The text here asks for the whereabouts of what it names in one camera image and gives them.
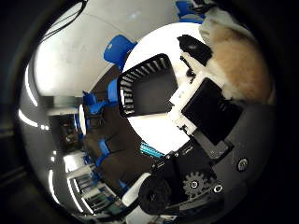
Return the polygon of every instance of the black gear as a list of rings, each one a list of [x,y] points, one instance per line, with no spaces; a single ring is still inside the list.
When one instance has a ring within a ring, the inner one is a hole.
[[[204,174],[199,172],[191,172],[189,175],[186,175],[186,180],[184,183],[184,190],[187,195],[191,198],[194,198],[203,193],[205,189],[210,186],[210,183],[205,178]]]

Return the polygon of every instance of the desk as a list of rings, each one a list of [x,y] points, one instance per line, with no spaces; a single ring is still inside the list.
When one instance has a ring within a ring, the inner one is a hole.
[[[83,135],[86,135],[86,123],[85,123],[83,105],[80,105],[78,107],[78,122],[80,123],[80,128],[82,130]]]
[[[165,53],[173,66],[178,86],[188,80],[188,67],[180,60],[178,36],[190,35],[204,42],[199,34],[199,24],[178,22],[163,26],[145,35],[130,53],[123,71],[159,53]],[[163,154],[178,150],[189,137],[167,117],[166,113],[132,117],[128,119],[135,132],[150,146]]]

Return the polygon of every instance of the cable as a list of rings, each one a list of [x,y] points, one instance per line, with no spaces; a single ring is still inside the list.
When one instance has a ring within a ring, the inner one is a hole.
[[[51,32],[49,32],[48,34],[44,35],[44,38],[39,42],[39,44],[41,44],[42,42],[46,41],[47,39],[49,39],[49,38],[52,37],[53,35],[56,35],[58,32],[62,31],[65,27],[67,27],[67,26],[70,25],[73,21],[75,21],[76,18],[82,13],[82,11],[84,10],[84,8],[86,7],[88,1],[89,1],[89,0],[86,0],[86,1],[82,0],[82,1],[81,1],[82,6],[81,6],[80,10],[78,10],[77,12],[73,13],[72,15],[70,15],[70,16],[68,16],[68,17],[66,17],[66,18],[64,18],[64,19],[62,19],[61,21],[58,21],[58,22],[54,23],[52,26],[54,26],[54,25],[56,25],[56,24],[58,24],[58,23],[60,23],[60,22],[62,22],[62,21],[64,21],[64,20],[66,20],[67,18],[69,18],[69,17],[71,17],[71,16],[74,16],[74,15],[77,13],[76,17],[75,17],[72,21],[69,21],[69,22],[67,22],[65,25],[63,25],[63,26],[57,28],[56,30],[51,31]]]
[[[74,12],[73,14],[71,14],[71,15],[69,15],[69,16],[67,16],[67,17],[65,17],[65,18],[63,18],[62,20],[60,20],[60,21],[57,21],[57,22],[55,22],[51,27],[53,27],[53,26],[55,26],[55,25],[57,25],[57,24],[59,24],[59,23],[61,23],[62,21],[65,21],[66,19],[68,19],[68,18],[70,18],[70,17],[72,17],[72,16],[74,16],[75,14],[77,14],[79,12],[79,10],[78,11],[76,11],[76,12]]]

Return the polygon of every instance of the screw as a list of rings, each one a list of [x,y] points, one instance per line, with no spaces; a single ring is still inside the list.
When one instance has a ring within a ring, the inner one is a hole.
[[[191,182],[191,188],[197,189],[197,187],[198,187],[198,182],[196,180],[193,180],[193,182]]]
[[[239,172],[244,172],[246,171],[247,167],[249,166],[249,160],[246,158],[243,158],[242,160],[239,161],[237,164],[237,170]]]
[[[215,193],[219,193],[222,191],[222,189],[223,189],[222,185],[216,185],[213,190]]]

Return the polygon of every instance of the chair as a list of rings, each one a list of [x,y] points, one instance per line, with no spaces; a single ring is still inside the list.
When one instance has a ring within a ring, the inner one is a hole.
[[[123,35],[116,35],[107,44],[103,57],[107,62],[116,64],[120,71],[122,71],[125,55],[132,50],[136,44],[136,42],[132,43]]]
[[[177,1],[176,6],[179,10],[178,17],[181,18],[183,16],[194,14],[194,12],[191,10],[192,3],[187,1]]]
[[[120,185],[120,187],[121,187],[121,190],[122,190],[122,193],[124,194],[125,192],[127,192],[128,190],[129,190],[129,186],[126,184],[126,183],[124,183],[123,181],[121,181],[120,179],[119,179],[119,185]]]
[[[83,104],[84,105],[94,105],[96,104],[96,97],[91,93],[87,93],[86,91],[83,92]]]
[[[203,20],[189,19],[189,18],[180,18],[179,22],[193,22],[193,23],[202,24]]]
[[[117,79],[113,79],[107,86],[107,101],[101,101],[89,106],[91,114],[97,114],[105,106],[114,106],[118,103]]]
[[[96,162],[94,163],[96,167],[98,167],[101,162],[107,158],[110,154],[112,153],[116,153],[118,151],[122,151],[122,149],[118,149],[115,151],[111,151],[108,146],[107,146],[107,142],[110,141],[116,134],[113,134],[111,137],[109,137],[107,140],[105,140],[104,138],[100,139],[97,141],[97,145],[101,151],[101,156],[96,160]]]

